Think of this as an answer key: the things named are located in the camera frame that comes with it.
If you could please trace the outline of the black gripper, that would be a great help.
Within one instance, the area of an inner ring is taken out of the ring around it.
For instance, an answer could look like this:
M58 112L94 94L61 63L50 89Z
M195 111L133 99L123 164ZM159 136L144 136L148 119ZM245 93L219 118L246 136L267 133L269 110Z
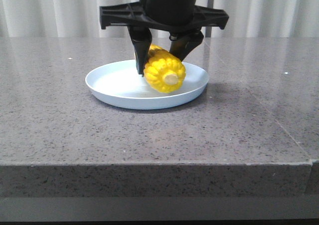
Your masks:
M100 7L100 25L128 26L135 50L136 68L144 76L152 42L149 28L170 32L169 52L183 61L204 36L202 27L224 29L229 16L222 9L198 6L196 0L139 0L137 2Z

